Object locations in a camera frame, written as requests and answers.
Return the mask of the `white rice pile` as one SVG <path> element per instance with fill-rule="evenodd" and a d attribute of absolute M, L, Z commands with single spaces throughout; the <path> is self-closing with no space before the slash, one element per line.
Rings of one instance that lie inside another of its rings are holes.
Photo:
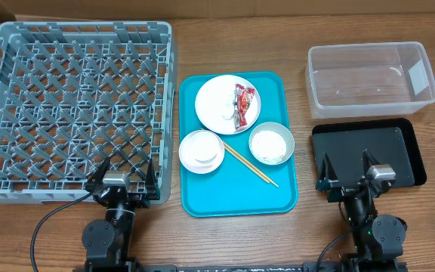
<path fill-rule="evenodd" d="M 286 154 L 286 142 L 275 131 L 259 131 L 251 139 L 251 152 L 263 163 L 275 165 L 280 163 Z"/>

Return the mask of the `white cup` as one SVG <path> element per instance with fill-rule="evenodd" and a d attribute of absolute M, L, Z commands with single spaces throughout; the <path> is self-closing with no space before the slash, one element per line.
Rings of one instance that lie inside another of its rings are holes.
<path fill-rule="evenodd" d="M 198 131 L 190 138 L 190 158 L 198 164 L 209 164 L 218 154 L 218 138 L 209 131 Z"/>

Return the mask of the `pink small bowl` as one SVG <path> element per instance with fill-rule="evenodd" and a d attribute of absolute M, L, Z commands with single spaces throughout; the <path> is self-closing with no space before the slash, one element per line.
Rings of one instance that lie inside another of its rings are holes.
<path fill-rule="evenodd" d="M 217 139 L 219 140 L 219 144 L 220 144 L 220 149 L 217 153 L 217 156 L 210 161 L 209 164 L 198 164 L 195 163 L 191 158 L 190 158 L 190 138 L 198 131 L 193 131 L 191 133 L 189 133 L 180 143 L 180 147 L 179 147 L 179 159 L 181 164 L 184 166 L 184 168 L 186 168 L 187 170 L 189 170 L 192 173 L 195 174 L 207 174 L 210 173 L 214 170 L 216 170 L 220 164 L 223 162 L 224 160 L 224 142 L 214 133 L 213 133 Z"/>

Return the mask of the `large white plate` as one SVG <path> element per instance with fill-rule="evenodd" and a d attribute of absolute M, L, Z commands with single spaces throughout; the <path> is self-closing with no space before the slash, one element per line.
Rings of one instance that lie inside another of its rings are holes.
<path fill-rule="evenodd" d="M 234 120 L 225 120 L 222 109 L 229 93 L 235 91 L 235 84 L 255 88 L 250 81 L 234 75 L 215 76 L 209 79 L 199 90 L 195 99 L 195 110 L 199 121 L 209 130 L 218 134 L 238 134 L 250 128 L 261 113 L 261 98 L 256 89 L 255 96 L 245 114 L 247 125 L 236 130 Z"/>

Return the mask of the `white tissue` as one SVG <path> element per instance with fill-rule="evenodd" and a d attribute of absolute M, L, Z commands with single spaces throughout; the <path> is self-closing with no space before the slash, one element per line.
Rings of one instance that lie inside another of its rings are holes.
<path fill-rule="evenodd" d="M 225 120 L 233 119 L 235 114 L 236 93 L 230 92 L 225 100 L 224 107 L 222 109 L 222 117 Z"/>

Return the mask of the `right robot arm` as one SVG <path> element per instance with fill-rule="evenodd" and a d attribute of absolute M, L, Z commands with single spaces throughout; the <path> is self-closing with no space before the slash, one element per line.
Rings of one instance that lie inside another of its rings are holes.
<path fill-rule="evenodd" d="M 373 199 L 388 192 L 396 181 L 396 172 L 388 164 L 381 164 L 368 151 L 362 152 L 364 174 L 354 186 L 338 180 L 327 153 L 316 189 L 328 194 L 329 202 L 336 202 L 350 229 L 332 240 L 320 253 L 315 271 L 407 272 L 407 265 L 397 261 L 403 254 L 406 222 L 393 215 L 379 215 Z M 355 252 L 345 255 L 338 263 L 323 264 L 328 250 L 348 236 L 353 238 Z"/>

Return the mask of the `red snack wrapper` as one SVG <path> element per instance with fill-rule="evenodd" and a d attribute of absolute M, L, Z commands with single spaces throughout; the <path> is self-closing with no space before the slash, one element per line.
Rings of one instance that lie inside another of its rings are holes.
<path fill-rule="evenodd" d="M 235 97 L 233 101 L 233 120 L 236 130 L 247 125 L 245 114 L 254 99 L 256 89 L 235 84 Z"/>

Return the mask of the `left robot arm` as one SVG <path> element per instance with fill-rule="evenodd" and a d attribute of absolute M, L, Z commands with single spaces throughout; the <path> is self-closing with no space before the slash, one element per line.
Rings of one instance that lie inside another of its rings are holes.
<path fill-rule="evenodd" d="M 85 185 L 94 201 L 106 208 L 104 219 L 92 221 L 83 230 L 85 271 L 143 270 L 137 259 L 129 256 L 129 249 L 136 210 L 148 208 L 152 200 L 160 199 L 153 164 L 150 162 L 147 167 L 141 192 L 132 193 L 130 185 L 127 172 L 110 170 L 109 158 Z"/>

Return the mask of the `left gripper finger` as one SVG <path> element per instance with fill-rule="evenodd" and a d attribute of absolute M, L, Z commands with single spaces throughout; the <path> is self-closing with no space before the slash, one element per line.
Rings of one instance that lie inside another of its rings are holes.
<path fill-rule="evenodd" d="M 95 191 L 97 186 L 102 183 L 103 177 L 110 168 L 110 158 L 105 158 L 97 168 L 96 172 L 88 179 L 85 185 L 85 190 Z"/>
<path fill-rule="evenodd" d="M 153 166 L 153 161 L 148 162 L 147 173 L 145 177 L 145 188 L 148 200 L 160 200 L 160 189 L 158 179 Z"/>

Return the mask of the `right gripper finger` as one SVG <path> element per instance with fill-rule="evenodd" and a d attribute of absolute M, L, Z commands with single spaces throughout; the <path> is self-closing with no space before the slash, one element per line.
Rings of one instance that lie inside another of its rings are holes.
<path fill-rule="evenodd" d="M 317 190 L 331 190 L 338 184 L 338 177 L 327 153 L 323 153 L 322 166 L 319 170 L 319 179 L 316 183 Z"/>
<path fill-rule="evenodd" d="M 362 163 L 365 178 L 368 178 L 371 175 L 370 172 L 372 171 L 372 166 L 380 164 L 380 162 L 367 149 L 362 152 Z"/>

